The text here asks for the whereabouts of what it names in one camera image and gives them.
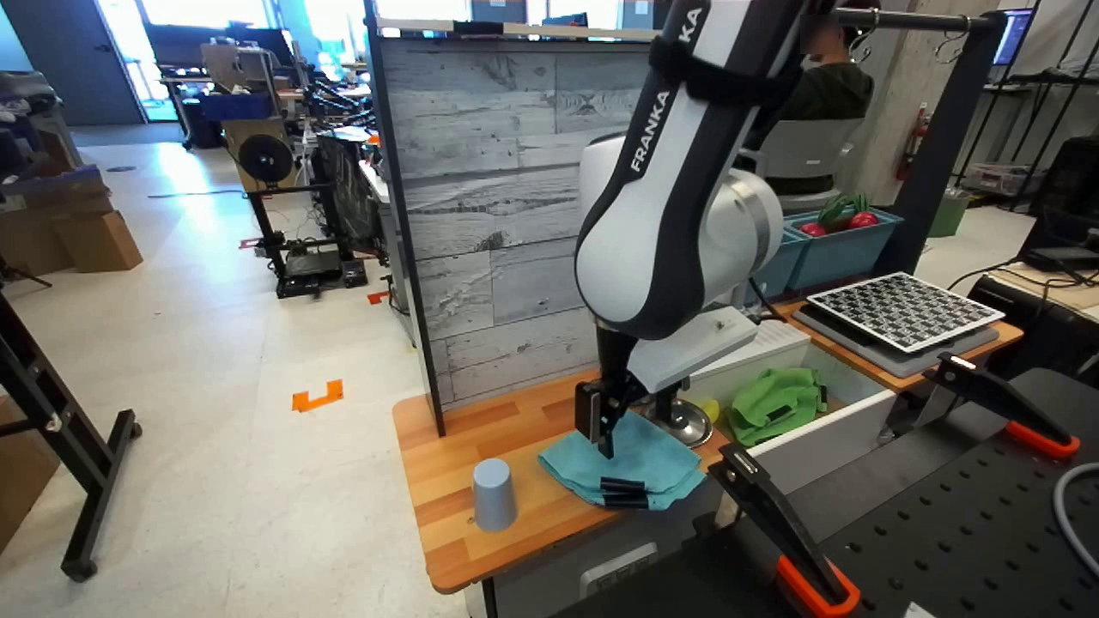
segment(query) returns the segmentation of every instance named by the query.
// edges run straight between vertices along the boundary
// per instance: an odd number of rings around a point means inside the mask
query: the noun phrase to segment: orange floor marker
[[[307,412],[315,412],[315,409],[334,405],[334,401],[339,401],[339,398],[343,398],[343,381],[330,381],[321,398],[311,398],[311,392],[295,392],[295,396],[294,396],[294,409],[295,409],[300,417],[307,417]]]
[[[373,307],[381,307],[384,298],[390,298],[390,291],[373,291],[367,294]]]

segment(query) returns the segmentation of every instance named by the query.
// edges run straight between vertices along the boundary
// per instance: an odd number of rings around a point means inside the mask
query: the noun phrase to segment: cardboard box
[[[73,213],[107,213],[114,210],[112,200],[62,200],[62,204],[38,204],[13,213],[0,213],[0,259],[13,267],[50,275],[73,267],[66,254],[56,221]]]
[[[99,175],[98,165],[82,165],[62,175],[38,175],[21,182],[21,195],[28,210],[36,205],[56,205],[56,204],[91,204],[91,200],[107,200],[112,189]]]
[[[0,426],[25,417],[0,392]],[[19,434],[0,441],[0,554],[36,508],[46,483],[56,479],[58,458],[38,434]]]
[[[130,273],[141,266],[130,226],[118,210],[66,218],[51,226],[78,273]]]

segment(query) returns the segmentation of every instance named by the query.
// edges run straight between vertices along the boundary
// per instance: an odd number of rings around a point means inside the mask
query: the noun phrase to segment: wood-pattern panel
[[[384,46],[390,142],[445,412],[591,366],[595,331],[573,284],[579,160],[595,136],[624,131],[650,47]]]

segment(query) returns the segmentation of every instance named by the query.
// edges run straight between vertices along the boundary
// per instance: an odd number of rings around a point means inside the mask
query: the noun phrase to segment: black grid tray
[[[1002,321],[1002,313],[908,273],[819,291],[808,309],[898,353],[920,353]]]
[[[835,531],[826,554],[864,588],[864,616],[1099,616],[1099,578],[1056,523],[1063,475],[994,441]],[[1095,479],[1068,487],[1068,516],[1095,548]]]

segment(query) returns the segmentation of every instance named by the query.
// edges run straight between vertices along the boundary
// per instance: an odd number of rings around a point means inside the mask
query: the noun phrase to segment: gray cup
[[[511,469],[507,460],[481,460],[474,468],[474,517],[487,531],[516,523]]]

